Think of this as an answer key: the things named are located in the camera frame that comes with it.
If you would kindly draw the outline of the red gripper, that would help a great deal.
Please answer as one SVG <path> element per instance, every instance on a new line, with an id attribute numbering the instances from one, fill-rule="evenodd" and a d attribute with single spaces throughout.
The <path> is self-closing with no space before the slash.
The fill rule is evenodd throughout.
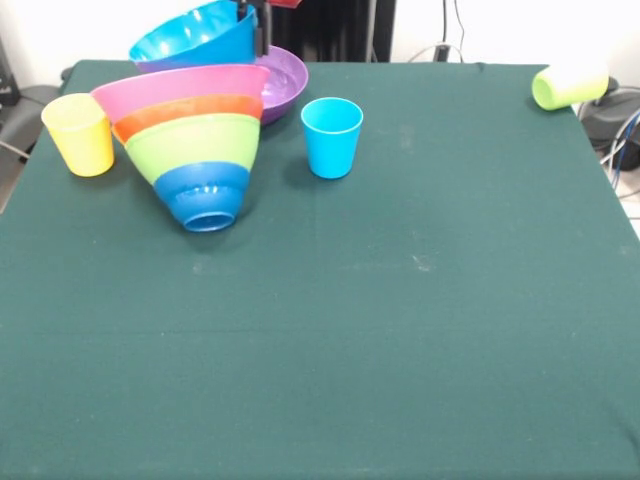
<path id="1" fill-rule="evenodd" d="M 242 21 L 248 14 L 249 2 L 247 0 L 235 0 L 237 4 L 237 20 Z M 296 9 L 302 0 L 258 0 L 255 2 L 256 12 L 256 56 L 262 57 L 269 53 L 272 37 L 271 6 L 279 8 Z"/>

